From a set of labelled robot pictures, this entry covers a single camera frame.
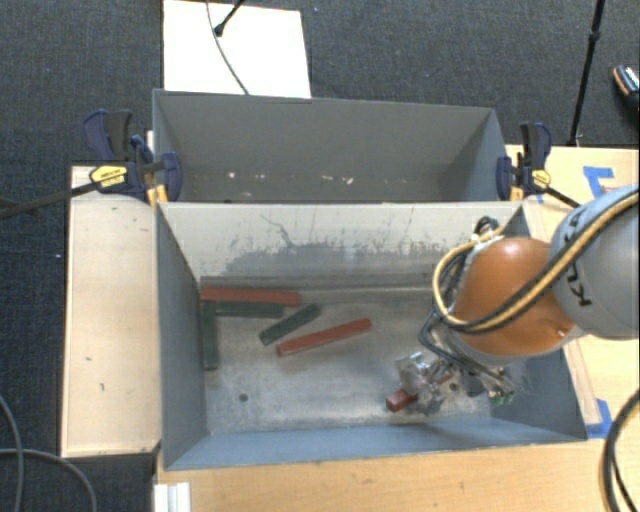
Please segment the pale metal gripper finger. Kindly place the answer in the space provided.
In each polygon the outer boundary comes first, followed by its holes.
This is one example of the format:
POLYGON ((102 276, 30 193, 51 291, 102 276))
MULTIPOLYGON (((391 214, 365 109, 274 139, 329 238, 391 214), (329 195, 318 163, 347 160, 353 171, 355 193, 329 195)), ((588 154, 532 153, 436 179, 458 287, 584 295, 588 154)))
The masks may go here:
POLYGON ((433 358, 415 352, 395 362, 402 389, 426 389, 432 384, 433 358))
POLYGON ((409 409, 425 416, 438 414, 446 399, 446 395, 438 388, 423 387, 413 396, 409 409))

